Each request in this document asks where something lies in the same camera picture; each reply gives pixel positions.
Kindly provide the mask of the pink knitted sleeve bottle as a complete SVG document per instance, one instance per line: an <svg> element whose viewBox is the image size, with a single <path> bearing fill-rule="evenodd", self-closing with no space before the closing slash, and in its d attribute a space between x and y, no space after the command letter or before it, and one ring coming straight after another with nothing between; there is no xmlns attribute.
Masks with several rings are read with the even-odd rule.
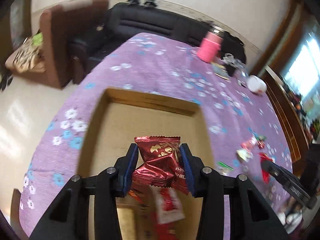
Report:
<svg viewBox="0 0 320 240"><path fill-rule="evenodd" d="M211 63L216 54L221 49L224 30L218 26L213 26L202 39L197 56L205 63Z"/></svg>

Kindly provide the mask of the small red candy packet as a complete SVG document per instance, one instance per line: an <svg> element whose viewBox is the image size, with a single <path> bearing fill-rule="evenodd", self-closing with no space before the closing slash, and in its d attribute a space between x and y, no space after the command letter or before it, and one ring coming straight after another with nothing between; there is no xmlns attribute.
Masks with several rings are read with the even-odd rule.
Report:
<svg viewBox="0 0 320 240"><path fill-rule="evenodd" d="M155 231L157 239L159 240L176 240L176 223L171 222L167 224L159 224L155 222Z"/></svg>

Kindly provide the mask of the large red foil snack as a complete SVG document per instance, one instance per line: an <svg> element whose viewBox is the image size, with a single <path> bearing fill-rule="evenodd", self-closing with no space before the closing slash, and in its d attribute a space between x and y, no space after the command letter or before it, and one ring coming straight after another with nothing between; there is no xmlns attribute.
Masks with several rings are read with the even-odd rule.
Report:
<svg viewBox="0 0 320 240"><path fill-rule="evenodd" d="M136 137L142 165L132 174L132 180L142 185L173 188L188 194L182 157L180 137Z"/></svg>

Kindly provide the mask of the small red green candy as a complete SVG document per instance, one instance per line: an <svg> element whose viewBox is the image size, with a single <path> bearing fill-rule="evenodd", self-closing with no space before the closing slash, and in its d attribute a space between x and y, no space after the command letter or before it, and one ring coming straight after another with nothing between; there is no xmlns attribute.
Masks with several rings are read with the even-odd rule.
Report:
<svg viewBox="0 0 320 240"><path fill-rule="evenodd" d="M264 135L259 135L256 137L257 146L259 147L259 149L263 149L265 147L265 140L266 139L267 139L267 137L265 137Z"/></svg>

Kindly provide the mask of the black sofa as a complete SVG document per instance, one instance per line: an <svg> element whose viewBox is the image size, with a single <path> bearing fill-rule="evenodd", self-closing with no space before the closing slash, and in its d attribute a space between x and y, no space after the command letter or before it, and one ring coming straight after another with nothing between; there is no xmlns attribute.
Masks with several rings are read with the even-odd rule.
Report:
<svg viewBox="0 0 320 240"><path fill-rule="evenodd" d="M198 47L215 25L158 9L155 0L120 2L102 20L68 41L72 81L79 84L106 56L139 33L155 34Z"/></svg>

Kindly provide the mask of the red and white snack packet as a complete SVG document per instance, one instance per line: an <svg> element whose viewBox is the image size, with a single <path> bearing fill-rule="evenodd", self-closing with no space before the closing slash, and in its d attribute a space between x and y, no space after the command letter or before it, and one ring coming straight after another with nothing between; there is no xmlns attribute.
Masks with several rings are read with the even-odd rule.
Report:
<svg viewBox="0 0 320 240"><path fill-rule="evenodd" d="M155 201L158 224L169 224L185 219L183 207L172 188L149 186Z"/></svg>

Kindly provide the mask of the green clear candy wrapper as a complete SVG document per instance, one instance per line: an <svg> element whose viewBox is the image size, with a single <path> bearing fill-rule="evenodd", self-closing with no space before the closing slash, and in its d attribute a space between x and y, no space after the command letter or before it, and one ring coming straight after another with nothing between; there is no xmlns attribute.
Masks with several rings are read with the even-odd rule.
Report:
<svg viewBox="0 0 320 240"><path fill-rule="evenodd" d="M219 174L221 174L223 176L229 176L229 174L234 171L234 169L232 167L230 167L229 165L227 165L221 161L218 161L216 163L216 170L217 170L217 172L219 172Z"/></svg>

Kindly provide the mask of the shallow cardboard box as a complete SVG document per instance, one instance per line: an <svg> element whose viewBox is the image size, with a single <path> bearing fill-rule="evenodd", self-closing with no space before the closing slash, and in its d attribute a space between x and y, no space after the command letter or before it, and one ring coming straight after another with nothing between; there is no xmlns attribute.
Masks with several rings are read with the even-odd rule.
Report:
<svg viewBox="0 0 320 240"><path fill-rule="evenodd" d="M199 105L167 96L108 88L89 119L76 173L86 178L114 166L127 153L134 137L163 135L181 137L191 153L214 168L203 112ZM176 191L185 219L176 222L177 239L196 239L202 199ZM139 192L143 204L127 195L125 202L136 202L138 239L157 239L155 201L149 188Z"/></svg>

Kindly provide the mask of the purple floral tablecloth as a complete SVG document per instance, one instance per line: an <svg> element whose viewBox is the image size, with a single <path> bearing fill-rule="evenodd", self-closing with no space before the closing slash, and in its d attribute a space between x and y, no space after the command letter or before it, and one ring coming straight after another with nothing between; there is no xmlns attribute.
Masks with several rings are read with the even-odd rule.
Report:
<svg viewBox="0 0 320 240"><path fill-rule="evenodd" d="M259 150L240 163L236 150L253 135L266 137L263 152L292 170L292 159L279 120L266 95L256 95L224 80L196 56L196 49L155 34L130 38L101 61L78 85L52 119L24 176L20 223L31 234L49 204L75 173L89 119L102 94L116 87L170 96L198 104L204 113L215 160L246 174L278 211L289 195L276 181L263 182Z"/></svg>

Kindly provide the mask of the cream white snack packet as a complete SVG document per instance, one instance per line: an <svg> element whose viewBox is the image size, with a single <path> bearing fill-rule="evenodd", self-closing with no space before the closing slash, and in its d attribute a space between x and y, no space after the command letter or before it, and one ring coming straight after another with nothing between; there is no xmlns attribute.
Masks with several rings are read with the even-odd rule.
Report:
<svg viewBox="0 0 320 240"><path fill-rule="evenodd" d="M245 162L249 162L253 158L252 153L244 148L238 149L236 151L236 155L241 161L245 161Z"/></svg>

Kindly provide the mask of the white red candy packet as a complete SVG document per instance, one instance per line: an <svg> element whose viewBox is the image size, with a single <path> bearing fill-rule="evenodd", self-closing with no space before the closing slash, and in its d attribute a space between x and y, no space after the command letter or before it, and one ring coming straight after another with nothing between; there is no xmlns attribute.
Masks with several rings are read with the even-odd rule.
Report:
<svg viewBox="0 0 320 240"><path fill-rule="evenodd" d="M270 163L273 163L273 160L267 156L266 153L259 152L260 157L260 166L262 172L262 178L265 184L269 184L270 182Z"/></svg>

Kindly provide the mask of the pink My Melody snack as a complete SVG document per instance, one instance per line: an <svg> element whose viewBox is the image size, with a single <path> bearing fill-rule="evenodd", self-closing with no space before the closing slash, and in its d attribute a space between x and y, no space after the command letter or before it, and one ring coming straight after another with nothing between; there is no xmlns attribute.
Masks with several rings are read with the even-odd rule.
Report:
<svg viewBox="0 0 320 240"><path fill-rule="evenodd" d="M253 135L250 139L242 142L242 143L240 144L240 146L241 146L244 150L246 150L247 152L251 152L252 149L257 145L257 143L258 143L258 140L257 140L257 138Z"/></svg>

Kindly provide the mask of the white plastic jar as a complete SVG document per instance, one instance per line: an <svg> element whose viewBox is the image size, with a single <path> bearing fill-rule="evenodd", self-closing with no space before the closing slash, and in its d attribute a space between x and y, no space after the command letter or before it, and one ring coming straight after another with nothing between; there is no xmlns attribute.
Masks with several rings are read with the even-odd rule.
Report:
<svg viewBox="0 0 320 240"><path fill-rule="evenodd" d="M250 75L246 81L247 88L254 94L261 95L267 90L266 83L255 75Z"/></svg>

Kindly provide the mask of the small booklet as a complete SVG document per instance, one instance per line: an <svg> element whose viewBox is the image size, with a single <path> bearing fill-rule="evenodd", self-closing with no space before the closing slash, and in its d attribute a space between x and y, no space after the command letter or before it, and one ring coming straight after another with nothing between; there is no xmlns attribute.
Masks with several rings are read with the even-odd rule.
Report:
<svg viewBox="0 0 320 240"><path fill-rule="evenodd" d="M217 75L218 77L222 78L222 79L225 79L225 80L229 80L230 77L228 75L228 72L227 70L225 69L224 66L218 64L218 63L215 63L215 62L212 62L211 63L212 65L212 68L213 68L213 72L215 75Z"/></svg>

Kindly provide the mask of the wooden glass cabinet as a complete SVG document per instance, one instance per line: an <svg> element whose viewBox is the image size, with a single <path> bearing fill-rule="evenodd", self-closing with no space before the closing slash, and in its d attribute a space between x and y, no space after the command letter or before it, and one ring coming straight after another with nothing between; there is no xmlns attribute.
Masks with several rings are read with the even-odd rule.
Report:
<svg viewBox="0 0 320 240"><path fill-rule="evenodd" d="M289 0L267 48L254 64L267 84L292 160L293 174L319 130L319 23L303 0Z"/></svg>

